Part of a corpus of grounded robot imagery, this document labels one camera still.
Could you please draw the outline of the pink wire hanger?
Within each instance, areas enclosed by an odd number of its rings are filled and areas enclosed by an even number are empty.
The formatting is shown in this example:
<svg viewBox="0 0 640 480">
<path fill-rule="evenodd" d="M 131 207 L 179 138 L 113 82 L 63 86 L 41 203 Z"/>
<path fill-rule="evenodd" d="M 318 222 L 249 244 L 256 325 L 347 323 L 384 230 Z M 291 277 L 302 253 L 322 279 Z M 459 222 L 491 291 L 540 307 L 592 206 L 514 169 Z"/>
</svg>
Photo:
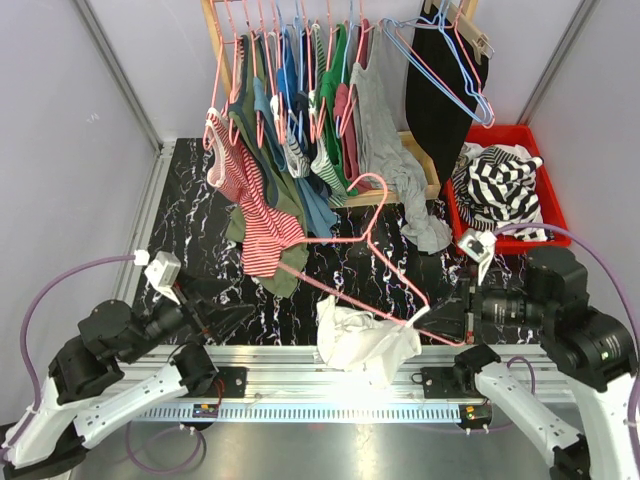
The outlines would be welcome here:
<svg viewBox="0 0 640 480">
<path fill-rule="evenodd" d="M 401 234 L 404 207 L 388 204 L 372 230 L 372 240 L 384 255 L 378 258 L 365 242 L 299 244 L 282 252 L 281 261 L 306 276 L 383 313 L 409 319 L 428 302 L 448 295 L 464 264 L 455 248 L 428 255 Z M 317 343 L 316 302 L 328 293 L 279 269 L 293 282 L 293 293 L 272 294 L 261 318 L 263 335 L 255 344 L 304 346 Z"/>
<path fill-rule="evenodd" d="M 424 20 L 420 20 L 420 23 L 426 23 L 427 21 L 435 21 L 436 15 L 429 17 L 427 15 L 421 15 Z M 486 96 L 484 89 L 489 75 L 489 62 L 493 57 L 495 49 L 490 44 L 488 36 L 479 30 L 476 25 L 471 23 L 471 27 L 476 27 L 479 34 L 473 29 L 467 30 L 465 27 L 467 23 L 461 22 L 462 17 L 458 21 L 457 30 L 462 38 L 462 43 L 473 61 L 473 64 L 480 75 L 482 81 L 482 91 Z M 399 33 L 409 42 L 409 44 L 416 50 L 416 52 L 431 66 L 435 72 L 446 81 L 453 91 L 458 94 L 467 106 L 475 109 L 476 113 L 480 113 L 480 108 L 477 106 L 475 100 L 466 96 L 463 92 L 463 80 L 457 64 L 454 61 L 453 55 L 447 48 L 444 39 L 436 31 L 416 30 L 411 27 L 405 27 L 398 30 Z M 410 71 L 417 75 L 419 80 L 426 82 L 427 87 L 432 87 L 436 92 L 444 98 L 447 106 L 452 106 L 456 113 L 460 113 L 464 119 L 473 121 L 462 110 L 460 110 L 451 100 L 445 97 L 434 85 L 432 85 L 424 76 L 422 76 L 418 70 L 410 63 Z"/>
</svg>

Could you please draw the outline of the purple black striped tank top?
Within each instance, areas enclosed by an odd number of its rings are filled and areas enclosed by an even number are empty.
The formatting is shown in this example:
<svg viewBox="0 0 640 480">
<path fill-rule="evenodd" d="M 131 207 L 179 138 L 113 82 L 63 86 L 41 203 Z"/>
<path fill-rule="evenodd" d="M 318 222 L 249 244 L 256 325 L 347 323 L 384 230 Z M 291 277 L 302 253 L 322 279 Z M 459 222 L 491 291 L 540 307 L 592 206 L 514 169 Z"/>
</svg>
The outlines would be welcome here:
<svg viewBox="0 0 640 480">
<path fill-rule="evenodd" d="M 461 219 L 467 224 L 472 223 L 477 207 L 476 201 L 471 196 L 469 187 L 470 167 L 475 157 L 476 154 L 473 150 L 462 150 L 456 160 L 455 167 L 451 175 L 451 183 L 457 211 Z"/>
</svg>

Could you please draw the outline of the white plain tank top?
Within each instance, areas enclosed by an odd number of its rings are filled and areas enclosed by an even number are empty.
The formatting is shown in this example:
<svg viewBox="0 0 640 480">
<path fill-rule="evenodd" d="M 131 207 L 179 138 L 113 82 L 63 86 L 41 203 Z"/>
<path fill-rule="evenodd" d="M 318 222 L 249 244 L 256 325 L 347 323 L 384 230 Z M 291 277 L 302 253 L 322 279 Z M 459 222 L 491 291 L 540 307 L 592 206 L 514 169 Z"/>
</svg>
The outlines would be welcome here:
<svg viewBox="0 0 640 480">
<path fill-rule="evenodd" d="M 316 304 L 316 322 L 321 360 L 330 368 L 362 375 L 376 388 L 389 387 L 400 367 L 422 353 L 413 327 L 339 306 L 334 296 Z"/>
</svg>

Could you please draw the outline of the black white wide-striped top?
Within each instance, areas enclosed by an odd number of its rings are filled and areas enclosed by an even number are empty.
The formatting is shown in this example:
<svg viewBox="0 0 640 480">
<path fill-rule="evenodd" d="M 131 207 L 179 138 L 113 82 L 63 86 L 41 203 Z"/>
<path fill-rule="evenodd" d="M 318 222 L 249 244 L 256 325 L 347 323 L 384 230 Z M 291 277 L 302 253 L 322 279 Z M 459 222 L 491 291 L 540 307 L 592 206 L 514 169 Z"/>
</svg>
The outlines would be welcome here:
<svg viewBox="0 0 640 480">
<path fill-rule="evenodd" d="M 472 223 L 467 225 L 478 231 L 495 231 L 520 224 L 520 229 L 508 234 L 525 242 L 546 241 L 545 230 L 527 226 L 543 222 L 536 194 L 536 177 L 543 165 L 539 156 L 522 159 L 494 145 L 475 157 L 469 187 L 477 207 Z"/>
</svg>

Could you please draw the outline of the grey tank top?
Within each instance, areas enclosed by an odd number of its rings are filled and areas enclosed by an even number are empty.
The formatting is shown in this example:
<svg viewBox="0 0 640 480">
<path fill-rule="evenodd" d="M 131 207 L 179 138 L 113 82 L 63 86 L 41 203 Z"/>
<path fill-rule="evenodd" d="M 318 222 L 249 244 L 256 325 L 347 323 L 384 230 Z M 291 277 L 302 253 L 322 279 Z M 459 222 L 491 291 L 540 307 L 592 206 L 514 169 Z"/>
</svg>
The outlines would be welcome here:
<svg viewBox="0 0 640 480">
<path fill-rule="evenodd" d="M 449 246 L 452 239 L 448 224 L 429 213 L 426 204 L 427 179 L 418 160 L 402 144 L 380 77 L 383 66 L 378 53 L 382 30 L 372 31 L 367 65 L 356 63 L 351 73 L 358 123 L 359 167 L 362 172 L 381 176 L 404 206 L 405 224 L 401 233 L 419 251 L 434 254 Z"/>
</svg>

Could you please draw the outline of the light blue wire hanger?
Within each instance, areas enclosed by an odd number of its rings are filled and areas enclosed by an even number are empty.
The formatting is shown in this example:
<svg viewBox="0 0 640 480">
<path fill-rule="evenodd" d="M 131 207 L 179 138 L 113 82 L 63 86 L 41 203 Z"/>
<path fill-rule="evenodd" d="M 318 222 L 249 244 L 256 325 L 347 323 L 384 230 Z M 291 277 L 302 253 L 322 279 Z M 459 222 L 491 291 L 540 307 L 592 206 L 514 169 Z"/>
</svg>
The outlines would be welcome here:
<svg viewBox="0 0 640 480">
<path fill-rule="evenodd" d="M 451 100 L 460 110 L 465 112 L 465 108 L 469 107 L 462 98 L 453 91 L 453 88 L 444 81 L 435 70 L 416 52 L 409 42 L 398 32 L 399 29 L 411 27 L 416 30 L 436 31 L 444 39 L 444 35 L 439 31 L 440 15 L 436 15 L 435 21 L 427 21 L 420 23 L 424 17 L 415 17 L 409 21 L 397 21 L 392 18 L 385 17 L 382 19 L 382 31 L 392 42 L 392 44 L 406 57 L 409 63 L 414 66 L 418 72 L 424 76 L 432 85 L 434 85 L 446 98 Z"/>
<path fill-rule="evenodd" d="M 447 43 L 449 49 L 454 56 L 454 59 L 458 63 L 458 67 L 463 79 L 464 93 L 474 99 L 477 106 L 480 108 L 480 113 L 472 113 L 470 107 L 465 108 L 465 112 L 478 124 L 485 129 L 488 129 L 494 125 L 495 114 L 493 108 L 482 92 L 482 86 L 480 76 L 475 69 L 473 61 L 470 59 L 467 51 L 462 43 L 459 31 L 457 30 L 458 21 L 462 14 L 462 6 L 464 2 L 461 1 L 457 7 L 457 12 L 454 15 L 454 20 L 449 21 L 447 14 L 451 9 L 453 3 L 451 1 L 443 1 L 439 7 L 439 31 L 444 35 L 444 40 Z"/>
</svg>

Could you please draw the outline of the white navy-trimmed tank top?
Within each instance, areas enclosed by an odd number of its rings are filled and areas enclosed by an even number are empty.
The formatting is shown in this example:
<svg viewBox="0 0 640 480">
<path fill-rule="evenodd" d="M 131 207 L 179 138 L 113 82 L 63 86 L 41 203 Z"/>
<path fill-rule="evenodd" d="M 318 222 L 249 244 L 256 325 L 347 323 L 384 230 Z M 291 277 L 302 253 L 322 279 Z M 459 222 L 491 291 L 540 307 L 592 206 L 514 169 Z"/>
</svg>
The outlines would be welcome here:
<svg viewBox="0 0 640 480">
<path fill-rule="evenodd" d="M 533 155 L 531 155 L 529 151 L 521 145 L 510 146 L 504 144 L 494 144 L 494 147 L 497 147 L 509 154 L 516 155 L 517 157 L 522 159 L 533 158 Z M 491 145 L 485 147 L 478 143 L 465 142 L 460 151 L 460 155 L 466 158 L 475 158 L 488 148 L 491 148 Z"/>
</svg>

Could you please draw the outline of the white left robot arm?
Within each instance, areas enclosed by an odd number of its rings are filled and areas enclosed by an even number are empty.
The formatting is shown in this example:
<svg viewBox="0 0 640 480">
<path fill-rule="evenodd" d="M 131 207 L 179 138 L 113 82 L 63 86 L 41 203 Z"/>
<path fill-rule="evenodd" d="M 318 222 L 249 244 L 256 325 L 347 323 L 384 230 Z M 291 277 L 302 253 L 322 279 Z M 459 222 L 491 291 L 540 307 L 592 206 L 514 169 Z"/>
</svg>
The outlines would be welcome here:
<svg viewBox="0 0 640 480">
<path fill-rule="evenodd" d="M 7 479 L 47 479 L 83 462 L 111 433 L 151 407 L 174 398 L 203 397 L 219 384 L 207 346 L 237 330 L 255 311 L 251 304 L 216 302 L 219 280 L 179 279 L 170 297 L 135 312 L 121 300 L 97 305 L 78 324 L 48 367 L 38 397 L 23 417 L 1 428 Z M 132 365 L 185 332 L 187 342 L 162 367 L 114 395 Z"/>
</svg>

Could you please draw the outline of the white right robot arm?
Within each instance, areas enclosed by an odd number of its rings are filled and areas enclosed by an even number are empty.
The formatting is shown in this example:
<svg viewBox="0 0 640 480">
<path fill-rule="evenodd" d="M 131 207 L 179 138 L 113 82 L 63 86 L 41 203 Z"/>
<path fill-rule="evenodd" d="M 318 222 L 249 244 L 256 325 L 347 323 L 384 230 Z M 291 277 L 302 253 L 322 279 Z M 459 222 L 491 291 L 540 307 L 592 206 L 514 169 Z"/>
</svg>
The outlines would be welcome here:
<svg viewBox="0 0 640 480">
<path fill-rule="evenodd" d="M 631 332 L 589 304 L 588 272 L 566 248 L 542 246 L 526 256 L 519 289 L 481 287 L 460 279 L 438 308 L 440 318 L 533 326 L 540 345 L 573 393 L 583 428 L 557 417 L 509 371 L 487 344 L 447 367 L 423 367 L 412 380 L 427 398 L 451 395 L 498 407 L 538 450 L 553 479 L 636 479 L 638 410 L 631 397 L 639 359 Z"/>
</svg>

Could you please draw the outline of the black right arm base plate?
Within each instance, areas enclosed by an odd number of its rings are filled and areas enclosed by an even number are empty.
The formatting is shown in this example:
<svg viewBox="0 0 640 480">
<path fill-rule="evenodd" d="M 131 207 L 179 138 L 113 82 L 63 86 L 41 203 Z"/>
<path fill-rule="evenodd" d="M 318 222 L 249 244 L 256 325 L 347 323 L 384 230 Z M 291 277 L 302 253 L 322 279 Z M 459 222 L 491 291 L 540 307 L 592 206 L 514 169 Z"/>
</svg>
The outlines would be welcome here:
<svg viewBox="0 0 640 480">
<path fill-rule="evenodd" d="M 460 400 L 482 397 L 478 392 L 463 387 L 455 378 L 452 367 L 423 367 L 420 375 L 425 399 Z"/>
</svg>

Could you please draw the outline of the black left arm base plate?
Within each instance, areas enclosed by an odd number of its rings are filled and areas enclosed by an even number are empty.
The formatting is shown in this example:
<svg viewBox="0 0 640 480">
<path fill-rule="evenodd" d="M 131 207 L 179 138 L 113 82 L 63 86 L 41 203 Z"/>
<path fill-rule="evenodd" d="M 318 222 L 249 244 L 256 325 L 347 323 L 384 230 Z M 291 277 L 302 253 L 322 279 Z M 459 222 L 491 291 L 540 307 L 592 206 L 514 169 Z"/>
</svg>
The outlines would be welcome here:
<svg viewBox="0 0 640 480">
<path fill-rule="evenodd" d="M 202 398 L 216 398 L 218 392 L 224 399 L 242 399 L 245 397 L 249 370 L 246 367 L 220 366 L 211 386 Z"/>
</svg>

